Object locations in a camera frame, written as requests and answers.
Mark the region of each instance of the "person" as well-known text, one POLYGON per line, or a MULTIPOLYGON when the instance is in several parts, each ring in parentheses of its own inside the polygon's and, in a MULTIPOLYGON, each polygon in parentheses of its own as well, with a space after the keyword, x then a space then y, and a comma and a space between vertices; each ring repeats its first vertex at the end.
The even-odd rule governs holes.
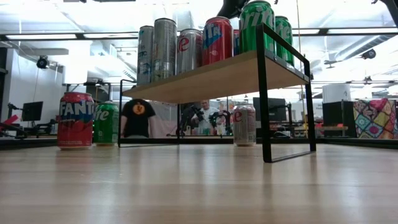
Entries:
POLYGON ((213 113, 218 113, 220 112, 217 108, 211 107, 209 104, 209 100, 202 100, 200 102, 201 104, 201 109, 200 111, 203 112, 203 120, 199 121, 198 116, 195 114, 193 115, 191 121, 195 124, 199 124, 199 128, 210 128, 213 129, 210 121, 209 121, 209 116, 212 115, 213 113))
POLYGON ((142 99, 128 101, 122 110, 120 132, 125 138, 153 138, 155 132, 153 107, 142 99))

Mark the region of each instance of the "shelf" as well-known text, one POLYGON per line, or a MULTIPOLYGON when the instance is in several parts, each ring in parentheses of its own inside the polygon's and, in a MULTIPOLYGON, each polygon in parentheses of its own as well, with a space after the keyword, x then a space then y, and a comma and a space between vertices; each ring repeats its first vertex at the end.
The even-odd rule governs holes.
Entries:
MULTIPOLYGON (((268 90, 303 85, 309 78, 266 52, 268 90)), ((124 96, 167 103, 189 103, 259 91, 256 51, 246 52, 155 83, 134 87, 124 96)))

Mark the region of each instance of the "soda can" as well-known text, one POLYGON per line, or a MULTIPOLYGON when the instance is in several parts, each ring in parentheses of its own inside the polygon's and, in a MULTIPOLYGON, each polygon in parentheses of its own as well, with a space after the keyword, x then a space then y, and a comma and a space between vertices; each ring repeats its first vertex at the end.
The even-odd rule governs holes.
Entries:
MULTIPOLYGON (((245 5, 239 17, 241 53, 256 50, 256 26, 265 23, 275 30, 275 14, 266 1, 252 1, 245 5)), ((275 41, 264 33, 264 46, 275 53, 275 41)))
POLYGON ((177 25, 167 18, 155 20, 152 82, 175 75, 177 25))
MULTIPOLYGON (((275 17, 275 31, 279 34, 287 43, 293 45, 293 33, 292 25, 290 25, 289 20, 284 16, 275 17)), ((294 66, 294 56, 284 47, 276 44, 276 55, 285 60, 287 63, 294 66)))
POLYGON ((119 108, 114 103, 100 103, 94 113, 94 143, 113 145, 118 141, 119 108))
POLYGON ((143 26, 138 34, 137 86, 150 83, 154 27, 143 26))
POLYGON ((221 16, 206 21, 203 30, 203 65, 233 56, 233 29, 229 19, 221 16))
POLYGON ((238 104, 233 111, 234 144, 252 146, 256 143, 256 110, 249 103, 238 104))
POLYGON ((201 67, 203 38, 200 30, 185 29, 177 39, 177 74, 201 67))
POLYGON ((234 30, 234 56, 239 54, 239 30, 234 30))
POLYGON ((66 92, 60 100, 58 147, 88 149, 93 141, 94 102, 91 94, 66 92))

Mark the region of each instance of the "sprite can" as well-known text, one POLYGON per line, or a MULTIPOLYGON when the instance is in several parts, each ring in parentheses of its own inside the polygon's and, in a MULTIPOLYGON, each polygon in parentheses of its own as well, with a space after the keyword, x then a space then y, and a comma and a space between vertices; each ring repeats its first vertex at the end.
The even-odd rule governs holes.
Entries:
POLYGON ((119 108, 113 103, 100 103, 94 115, 94 142, 114 144, 118 141, 119 108))
MULTIPOLYGON (((286 42, 288 42, 290 45, 293 44, 292 25, 290 25, 286 17, 275 17, 275 29, 276 33, 279 34, 284 40, 286 40, 286 42)), ((294 66, 293 54, 279 44, 276 44, 276 55, 285 60, 287 63, 294 66)))
MULTIPOLYGON (((241 53, 256 50, 256 26, 265 23, 275 30, 275 15, 266 1, 252 1, 245 5, 239 17, 241 53)), ((264 46, 275 53, 275 41, 264 33, 264 46)))

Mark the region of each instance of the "silver can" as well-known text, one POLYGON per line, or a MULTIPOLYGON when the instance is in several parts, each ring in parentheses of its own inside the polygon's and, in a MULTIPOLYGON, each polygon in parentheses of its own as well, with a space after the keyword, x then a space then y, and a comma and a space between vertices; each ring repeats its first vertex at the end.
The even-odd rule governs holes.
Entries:
POLYGON ((152 82, 175 75, 177 25, 167 18, 155 20, 152 51, 152 82))
POLYGON ((177 74, 201 67, 203 37, 200 30, 185 29, 177 39, 177 74))
POLYGON ((150 83, 153 44, 154 27, 140 27, 138 35, 137 86, 150 83))
POLYGON ((234 144, 252 146, 256 143, 256 109, 249 103, 239 104, 233 111, 234 144))

